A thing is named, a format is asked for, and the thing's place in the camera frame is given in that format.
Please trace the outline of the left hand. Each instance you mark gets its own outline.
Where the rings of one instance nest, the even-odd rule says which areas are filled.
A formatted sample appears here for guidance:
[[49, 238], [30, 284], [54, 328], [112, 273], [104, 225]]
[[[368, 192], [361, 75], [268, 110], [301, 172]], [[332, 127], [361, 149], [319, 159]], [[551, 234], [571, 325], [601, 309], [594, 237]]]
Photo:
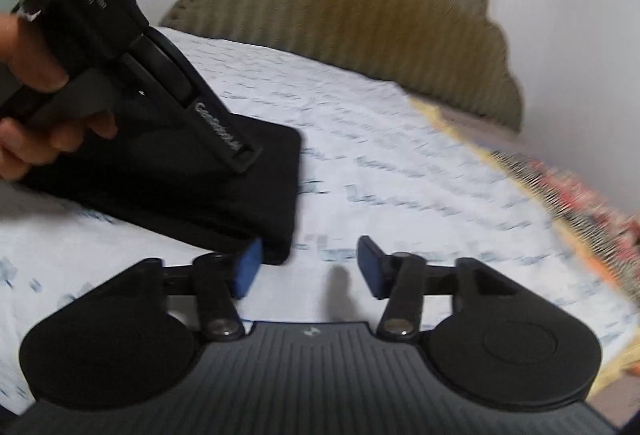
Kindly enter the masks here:
[[[1, 63], [21, 85], [49, 96], [68, 83], [68, 75], [50, 54], [38, 28], [12, 13], [1, 16]], [[40, 108], [34, 114], [17, 104], [1, 119], [1, 178], [16, 181], [34, 166], [52, 163], [72, 153], [91, 130], [104, 139], [117, 134], [115, 117], [101, 111], [77, 116]]]

